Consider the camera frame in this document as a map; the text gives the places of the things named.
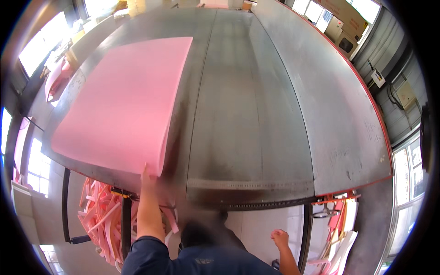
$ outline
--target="foam sheet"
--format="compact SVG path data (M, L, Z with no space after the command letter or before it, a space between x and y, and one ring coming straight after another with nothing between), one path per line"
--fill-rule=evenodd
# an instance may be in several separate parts
M54 152L82 162L162 173L169 124L192 37L110 49L55 130Z

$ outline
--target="pink foam sheet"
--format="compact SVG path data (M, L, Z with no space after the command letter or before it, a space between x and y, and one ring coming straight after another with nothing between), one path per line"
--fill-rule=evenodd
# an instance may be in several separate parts
M55 130L54 152L82 162L160 176L174 100L192 37L110 49Z

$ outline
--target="dark blue shirt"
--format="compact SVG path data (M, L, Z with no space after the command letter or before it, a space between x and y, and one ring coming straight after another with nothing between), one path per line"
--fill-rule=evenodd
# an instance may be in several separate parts
M269 274L281 275L254 255L233 246L193 246L170 260L168 248L155 237L135 241L124 261L122 275Z

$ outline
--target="person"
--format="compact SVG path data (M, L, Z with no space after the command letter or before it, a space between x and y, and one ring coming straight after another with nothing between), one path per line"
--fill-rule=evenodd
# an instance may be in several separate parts
M288 246L289 235L281 229L275 229L271 234L280 253L279 271L247 252L241 241L224 225L217 224L213 226L216 229L211 231L212 228L207 229L194 221L188 222L182 231L183 249L177 259L171 260L165 246L155 181L150 179L147 169L141 176L141 182L137 238L124 261L122 275L300 274Z

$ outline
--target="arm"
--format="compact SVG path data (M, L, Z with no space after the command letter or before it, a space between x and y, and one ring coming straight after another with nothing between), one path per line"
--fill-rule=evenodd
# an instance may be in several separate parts
M279 250L279 270L283 275L301 275L292 251L289 248L289 235L281 229L275 229L271 239Z
M137 238L142 236L156 237L165 243L165 231L162 227L162 215L156 196L155 180L150 179L147 166L141 176L141 191L137 213Z

